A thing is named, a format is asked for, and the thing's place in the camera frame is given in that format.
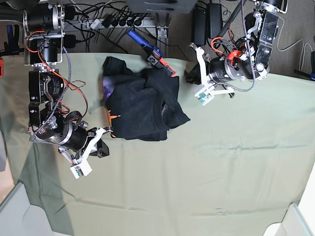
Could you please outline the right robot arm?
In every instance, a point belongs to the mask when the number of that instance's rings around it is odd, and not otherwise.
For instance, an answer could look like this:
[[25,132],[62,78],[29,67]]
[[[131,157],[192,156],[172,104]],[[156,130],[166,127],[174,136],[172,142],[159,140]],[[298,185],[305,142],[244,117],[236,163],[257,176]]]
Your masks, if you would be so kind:
[[84,114],[71,111],[62,99],[68,89],[87,98],[72,81],[55,69],[67,53],[64,47],[64,22],[73,19],[74,7],[60,3],[37,3],[25,10],[25,65],[29,72],[29,134],[30,141],[55,145],[70,162],[80,163],[84,157],[106,157],[109,147],[96,136],[96,128],[88,129]]

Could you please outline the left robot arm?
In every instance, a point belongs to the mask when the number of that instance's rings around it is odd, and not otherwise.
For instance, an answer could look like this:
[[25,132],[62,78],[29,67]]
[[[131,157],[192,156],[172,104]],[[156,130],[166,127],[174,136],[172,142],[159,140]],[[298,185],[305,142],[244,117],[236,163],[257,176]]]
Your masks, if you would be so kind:
[[[190,47],[195,51],[198,64],[186,74],[186,82],[196,84],[194,96],[202,104],[210,102],[216,95],[234,92],[248,92],[249,89],[237,88],[230,81],[251,81],[253,85],[267,77],[269,58],[273,42],[278,32],[279,13],[287,12],[286,0],[256,0],[251,14],[244,15],[245,1],[240,1],[231,17],[217,37],[210,42],[210,47],[218,54],[210,58],[204,49],[194,43]],[[230,32],[231,23],[241,13],[244,36],[238,40],[223,38]]]

